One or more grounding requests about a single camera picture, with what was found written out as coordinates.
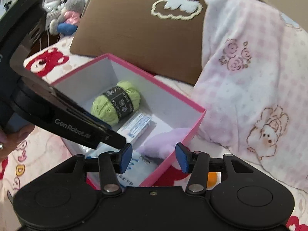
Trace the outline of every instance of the pink shirt on plush toy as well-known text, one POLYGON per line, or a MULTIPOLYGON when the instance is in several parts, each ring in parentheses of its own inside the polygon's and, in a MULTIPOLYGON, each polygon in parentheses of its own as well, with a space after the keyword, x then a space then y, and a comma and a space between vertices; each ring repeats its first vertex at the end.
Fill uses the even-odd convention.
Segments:
POLYGON ((65 23, 72 24, 75 26, 79 25, 80 14, 75 11, 69 10, 65 12, 64 18, 65 18, 65 23))

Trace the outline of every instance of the bed sheet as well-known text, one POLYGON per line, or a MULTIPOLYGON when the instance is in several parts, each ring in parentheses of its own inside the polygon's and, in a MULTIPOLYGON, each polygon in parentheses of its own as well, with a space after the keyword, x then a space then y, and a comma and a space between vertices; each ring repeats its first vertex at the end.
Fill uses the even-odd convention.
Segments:
MULTIPOLYGON (((69 52, 73 37, 64 37, 58 43, 27 58, 24 66, 40 75, 48 83, 87 63, 92 58, 72 55, 69 52)), ((192 86, 155 76, 173 89, 189 97, 192 86)), ((214 143, 208 143, 196 136, 189 148, 201 150, 211 157, 222 157, 230 151, 214 143)), ((39 177, 46 171, 71 157, 59 136, 36 127, 33 133, 12 152, 0 166, 0 228, 14 231, 20 224, 9 201, 22 186, 39 177)), ((251 164, 269 175, 260 166, 251 164)), ((156 185, 174 185, 186 187, 189 176, 181 173, 177 163, 159 179, 156 185)), ((295 210, 287 226, 293 231, 308 231, 308 195, 301 190, 285 185, 295 198, 295 210)))

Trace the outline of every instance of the green yarn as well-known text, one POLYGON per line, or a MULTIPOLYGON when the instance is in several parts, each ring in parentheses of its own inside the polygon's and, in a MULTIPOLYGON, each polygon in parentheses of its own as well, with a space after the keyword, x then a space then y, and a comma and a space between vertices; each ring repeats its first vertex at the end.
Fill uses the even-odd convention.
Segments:
MULTIPOLYGON (((117 86, 121 87, 127 93, 131 102, 133 103, 135 112, 139 108, 140 103, 140 94, 138 90, 127 81, 120 81, 118 82, 117 86)), ((119 122, 115 107, 104 95, 100 95, 95 98, 92 104, 91 114, 111 126, 116 125, 119 122)))

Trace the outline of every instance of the bed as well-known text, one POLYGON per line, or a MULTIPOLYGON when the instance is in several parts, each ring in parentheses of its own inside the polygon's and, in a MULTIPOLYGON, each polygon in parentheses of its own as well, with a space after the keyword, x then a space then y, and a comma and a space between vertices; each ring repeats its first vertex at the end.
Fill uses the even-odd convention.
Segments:
MULTIPOLYGON (((44 49, 25 60, 24 66, 40 58, 45 52, 60 51, 69 60, 65 64, 54 64, 53 69, 47 73, 40 73, 40 67, 34 67, 32 71, 41 74, 41 77, 48 83, 52 83, 59 77, 71 72, 81 65, 92 60, 90 57, 75 55, 70 52, 70 46, 74 37, 64 37, 58 43, 44 49)), ((193 86, 187 83, 178 82, 163 76, 155 76, 156 79, 169 85, 176 91, 190 97, 193 86)), ((191 151, 200 150, 210 154, 211 157, 222 157, 230 150, 216 143, 210 143, 200 136, 195 136, 189 145, 191 151)), ((0 204, 0 227, 4 230, 13 231, 19 228, 19 222, 13 212, 10 198, 18 191, 20 187, 29 181, 37 178, 44 172, 53 168, 57 164, 71 157, 70 152, 65 147, 60 137, 55 136, 40 128, 35 128, 33 133, 23 141, 18 148, 4 160, 0 166, 0 184, 1 184, 1 202, 0 204)), ((271 177, 262 166, 250 163, 263 173, 271 177)), ((156 182, 156 186, 177 186, 185 188, 189 176, 179 171, 177 163, 173 164, 165 174, 156 182)), ((308 193, 295 187, 286 186, 294 196, 295 209, 287 223, 287 227, 292 231, 308 230, 308 193)))

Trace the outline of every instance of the black yarn label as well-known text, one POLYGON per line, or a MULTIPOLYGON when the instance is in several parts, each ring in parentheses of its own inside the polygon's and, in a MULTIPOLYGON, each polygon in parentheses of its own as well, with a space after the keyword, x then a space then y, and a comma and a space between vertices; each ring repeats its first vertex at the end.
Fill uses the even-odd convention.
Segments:
POLYGON ((115 107, 119 120, 134 112, 131 99, 121 87, 115 86, 107 90, 103 95, 106 96, 115 107))

